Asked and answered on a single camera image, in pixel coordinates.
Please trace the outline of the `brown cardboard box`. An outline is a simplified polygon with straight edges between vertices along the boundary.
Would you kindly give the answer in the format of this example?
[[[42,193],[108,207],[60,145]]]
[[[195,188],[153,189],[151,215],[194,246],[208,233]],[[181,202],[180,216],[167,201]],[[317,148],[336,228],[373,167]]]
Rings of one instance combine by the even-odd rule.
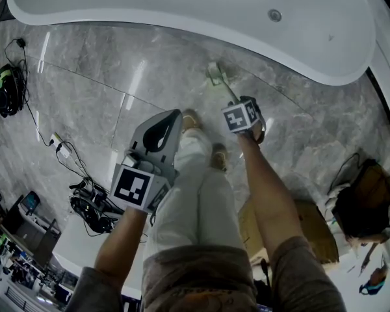
[[[302,231],[319,262],[325,268],[338,263],[336,241],[317,205],[311,201],[297,200],[296,207]],[[239,212],[239,226],[250,263],[258,265],[262,259],[268,261],[250,202],[246,202]]]

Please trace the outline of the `person's right forearm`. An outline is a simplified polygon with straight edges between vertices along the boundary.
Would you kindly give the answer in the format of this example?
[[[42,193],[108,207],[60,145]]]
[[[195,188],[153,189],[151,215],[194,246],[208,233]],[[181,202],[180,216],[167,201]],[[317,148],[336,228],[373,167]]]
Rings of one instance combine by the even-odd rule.
[[[250,135],[237,136],[244,162],[257,226],[270,259],[285,241],[302,237],[294,200]]]

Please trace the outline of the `black device with green top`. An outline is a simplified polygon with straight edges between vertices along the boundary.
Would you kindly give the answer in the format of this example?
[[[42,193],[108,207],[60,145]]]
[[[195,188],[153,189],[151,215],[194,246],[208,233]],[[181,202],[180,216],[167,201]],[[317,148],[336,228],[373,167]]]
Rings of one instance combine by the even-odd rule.
[[[24,78],[19,67],[10,64],[0,68],[0,115],[13,116],[23,108]]]

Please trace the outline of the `person's left forearm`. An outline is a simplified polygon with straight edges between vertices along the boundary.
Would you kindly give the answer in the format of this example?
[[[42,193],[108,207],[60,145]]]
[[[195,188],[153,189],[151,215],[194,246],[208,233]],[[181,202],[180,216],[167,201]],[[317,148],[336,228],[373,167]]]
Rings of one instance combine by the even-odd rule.
[[[128,207],[99,249],[94,268],[123,283],[133,265],[148,214]]]

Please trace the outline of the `white box stool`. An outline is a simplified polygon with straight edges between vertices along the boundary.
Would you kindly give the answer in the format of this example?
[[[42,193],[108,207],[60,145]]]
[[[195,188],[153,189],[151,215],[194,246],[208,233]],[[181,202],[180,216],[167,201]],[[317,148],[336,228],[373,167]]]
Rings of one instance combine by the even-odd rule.
[[[53,256],[67,271],[80,276],[84,267],[94,266],[101,245],[109,235],[92,231],[84,220],[71,214],[57,244]],[[130,298],[141,297],[143,255],[146,239],[141,238],[133,266],[123,285],[122,294]]]

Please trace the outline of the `dark cluttered desk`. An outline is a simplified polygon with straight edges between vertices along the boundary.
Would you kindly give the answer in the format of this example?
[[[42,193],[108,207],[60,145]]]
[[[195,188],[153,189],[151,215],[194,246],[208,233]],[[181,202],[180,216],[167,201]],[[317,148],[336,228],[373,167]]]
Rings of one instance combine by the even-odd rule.
[[[38,287],[42,288],[52,250],[61,232],[55,219],[48,220],[38,214],[40,205],[27,216],[20,205],[24,197],[20,196],[7,211],[0,205],[0,229],[21,250],[21,258],[32,268],[39,280]]]

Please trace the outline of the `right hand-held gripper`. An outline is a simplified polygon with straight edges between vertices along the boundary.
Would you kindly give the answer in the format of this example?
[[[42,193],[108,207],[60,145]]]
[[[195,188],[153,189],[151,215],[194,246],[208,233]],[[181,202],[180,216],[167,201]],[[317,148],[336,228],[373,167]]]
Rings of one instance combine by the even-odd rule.
[[[254,97],[241,96],[239,103],[231,102],[222,109],[222,114],[231,133],[253,131],[256,126],[262,131],[266,129],[265,120]]]

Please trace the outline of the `pale green long-handled brush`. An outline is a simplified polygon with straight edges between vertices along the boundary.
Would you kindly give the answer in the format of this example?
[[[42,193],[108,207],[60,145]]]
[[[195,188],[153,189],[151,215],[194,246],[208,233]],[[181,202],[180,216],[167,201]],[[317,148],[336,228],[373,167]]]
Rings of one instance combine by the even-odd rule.
[[[217,62],[210,62],[208,63],[208,66],[218,66],[221,70],[223,70],[219,64]],[[220,84],[220,85],[217,85],[218,87],[221,87],[222,89],[224,89],[228,96],[231,98],[231,101],[234,103],[234,104],[239,104],[240,103],[240,100],[238,99],[238,97],[235,95],[235,93],[232,91],[232,89],[229,87],[228,84]]]

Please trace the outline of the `white and dark green bathtub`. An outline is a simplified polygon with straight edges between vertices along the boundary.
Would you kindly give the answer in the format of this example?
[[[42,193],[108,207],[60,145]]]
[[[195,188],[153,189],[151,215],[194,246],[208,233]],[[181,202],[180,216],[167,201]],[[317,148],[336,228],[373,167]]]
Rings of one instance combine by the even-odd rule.
[[[367,0],[7,0],[28,25],[107,21],[202,34],[268,57],[324,85],[358,79],[376,29]]]

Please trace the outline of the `white power strip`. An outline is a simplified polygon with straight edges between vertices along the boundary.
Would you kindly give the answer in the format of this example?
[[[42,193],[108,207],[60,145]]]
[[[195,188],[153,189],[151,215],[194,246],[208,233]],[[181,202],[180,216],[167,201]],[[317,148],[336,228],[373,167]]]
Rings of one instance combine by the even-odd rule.
[[[67,146],[67,143],[63,141],[57,133],[51,135],[50,141],[51,146],[54,146],[57,153],[60,153],[64,158],[69,158],[72,154],[71,149]]]

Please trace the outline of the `dark teal bin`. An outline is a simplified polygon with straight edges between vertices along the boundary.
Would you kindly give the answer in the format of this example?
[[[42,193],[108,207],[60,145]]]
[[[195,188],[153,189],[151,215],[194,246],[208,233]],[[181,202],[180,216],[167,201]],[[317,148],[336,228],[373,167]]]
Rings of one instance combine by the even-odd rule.
[[[30,191],[20,202],[21,208],[27,216],[32,215],[40,204],[40,198],[34,191]]]

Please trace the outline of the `person's tan left shoe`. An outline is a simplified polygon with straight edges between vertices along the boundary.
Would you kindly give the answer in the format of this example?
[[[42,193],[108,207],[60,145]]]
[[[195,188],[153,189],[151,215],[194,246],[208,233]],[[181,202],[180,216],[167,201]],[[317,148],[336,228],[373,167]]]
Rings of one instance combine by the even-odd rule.
[[[183,126],[182,132],[185,133],[189,129],[202,129],[202,121],[198,113],[193,109],[186,109],[182,112]]]

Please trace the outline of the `person's white trousers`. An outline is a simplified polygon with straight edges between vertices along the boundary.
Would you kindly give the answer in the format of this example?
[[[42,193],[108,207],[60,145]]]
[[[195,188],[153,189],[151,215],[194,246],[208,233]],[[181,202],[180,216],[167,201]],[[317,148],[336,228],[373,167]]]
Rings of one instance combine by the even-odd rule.
[[[179,176],[155,213],[144,268],[241,267],[249,272],[233,190],[213,168],[212,143],[200,129],[186,130],[175,158]]]

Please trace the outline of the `brown printed shirt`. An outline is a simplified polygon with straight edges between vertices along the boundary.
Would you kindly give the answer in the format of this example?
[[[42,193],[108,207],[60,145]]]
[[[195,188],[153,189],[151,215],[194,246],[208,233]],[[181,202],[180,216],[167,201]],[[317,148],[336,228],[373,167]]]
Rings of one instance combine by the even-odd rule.
[[[270,261],[274,312],[346,312],[337,287],[303,237],[282,243]],[[248,255],[229,246],[182,246],[144,261],[142,312],[258,312]],[[66,312],[123,312],[101,272],[85,267]]]

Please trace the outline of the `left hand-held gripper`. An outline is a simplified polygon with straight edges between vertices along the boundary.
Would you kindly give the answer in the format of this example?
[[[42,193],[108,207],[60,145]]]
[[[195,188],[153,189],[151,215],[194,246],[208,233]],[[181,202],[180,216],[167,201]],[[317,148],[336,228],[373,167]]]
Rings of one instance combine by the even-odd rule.
[[[132,148],[114,170],[109,198],[116,205],[145,213],[156,211],[178,176],[174,159],[182,127],[183,115],[178,109],[156,114],[137,127]]]

